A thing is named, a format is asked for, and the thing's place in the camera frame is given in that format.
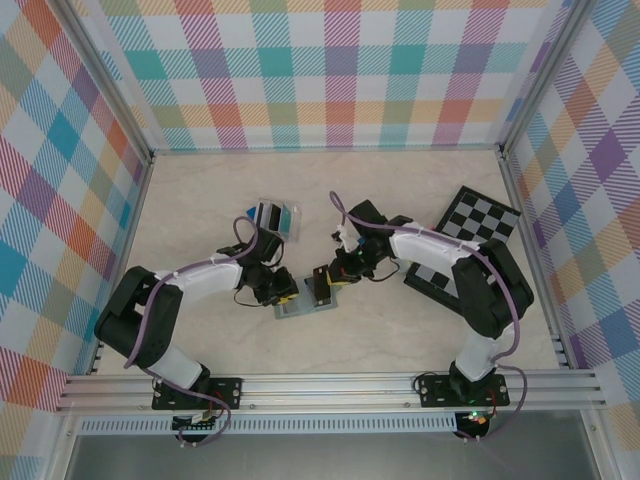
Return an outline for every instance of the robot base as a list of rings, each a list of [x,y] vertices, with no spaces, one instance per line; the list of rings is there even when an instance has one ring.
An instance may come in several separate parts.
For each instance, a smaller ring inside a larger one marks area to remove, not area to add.
[[[154,395],[151,402],[153,410],[206,410],[209,408],[207,400],[180,393],[165,383],[154,383],[153,390]],[[237,410],[240,408],[242,379],[211,377],[207,391],[204,393],[219,398],[229,405],[231,410]],[[213,405],[213,410],[219,410],[219,407]]]
[[[509,392],[504,375],[493,374],[487,378],[486,388],[472,400],[464,403],[451,388],[449,375],[423,374],[416,379],[414,385],[420,395],[423,408],[432,407],[505,407],[509,405]]]

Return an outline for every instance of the beige floor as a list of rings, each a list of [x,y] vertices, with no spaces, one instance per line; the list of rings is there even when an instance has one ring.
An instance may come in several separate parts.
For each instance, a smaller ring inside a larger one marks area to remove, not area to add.
[[[461,185],[508,203],[490,151],[160,157],[129,264],[158,270],[206,258],[234,242],[233,218],[265,197],[300,206],[300,241],[287,244],[284,264],[294,276],[305,275],[334,255],[329,235],[340,216],[329,190],[347,208],[369,198],[388,217],[404,214],[430,226]],[[533,285],[517,232],[509,247]],[[277,320],[271,307],[240,307],[222,293],[181,312],[173,339],[214,373],[387,372],[446,370],[469,331],[461,317],[405,286],[400,275],[344,288],[338,303]],[[123,363],[107,350],[100,373],[123,373]],[[522,322],[520,349],[505,363],[557,368],[537,302]]]

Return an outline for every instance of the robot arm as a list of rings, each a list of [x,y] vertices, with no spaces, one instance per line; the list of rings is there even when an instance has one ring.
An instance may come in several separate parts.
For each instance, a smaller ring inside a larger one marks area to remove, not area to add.
[[[450,368],[450,386],[461,402],[484,394],[485,382],[495,371],[495,355],[513,341],[513,318],[498,283],[474,252],[486,257],[506,284],[518,318],[533,303],[533,292],[522,276],[506,245],[498,240],[486,243],[453,241],[428,236],[425,228],[404,216],[389,221],[365,200],[350,216],[368,225],[400,227],[378,229],[353,222],[360,234],[354,243],[345,231],[334,234],[342,246],[329,266],[329,281],[350,284],[373,278],[376,265],[384,258],[399,258],[429,266],[451,278],[456,285],[463,317],[471,327],[466,344]]]
[[[282,239],[261,228],[257,235],[255,247],[242,258],[215,263],[220,259],[229,260],[248,248],[240,243],[218,250],[210,262],[174,273],[174,278],[159,288],[150,306],[147,301],[151,290],[171,272],[151,272],[142,267],[128,270],[98,319],[96,337],[121,355],[130,357],[142,322],[141,311],[150,308],[133,364],[183,389],[206,393],[209,371],[171,343],[179,310],[208,295],[245,286],[253,290],[257,302],[263,306],[283,303],[298,293],[285,267],[274,268],[265,263],[282,247]]]

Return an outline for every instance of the black and white checkerboard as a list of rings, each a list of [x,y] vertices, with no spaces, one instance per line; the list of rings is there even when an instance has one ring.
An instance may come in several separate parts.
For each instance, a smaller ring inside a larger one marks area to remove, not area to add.
[[[482,243],[496,238],[506,243],[519,218],[517,210],[462,187],[434,230],[460,240]],[[414,264],[405,283],[460,313],[455,283],[446,275]]]

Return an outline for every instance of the aluminum rail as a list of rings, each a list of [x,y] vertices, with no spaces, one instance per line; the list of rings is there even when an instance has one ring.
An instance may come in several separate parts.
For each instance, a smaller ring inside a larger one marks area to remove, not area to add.
[[[522,379],[507,380],[513,410],[522,395]],[[530,370],[525,410],[590,410],[606,407],[591,370]],[[421,408],[412,390],[414,373],[235,375],[244,379],[240,409],[234,415],[464,412],[469,407]],[[59,415],[167,414],[151,409],[151,379],[138,375],[69,377]]]

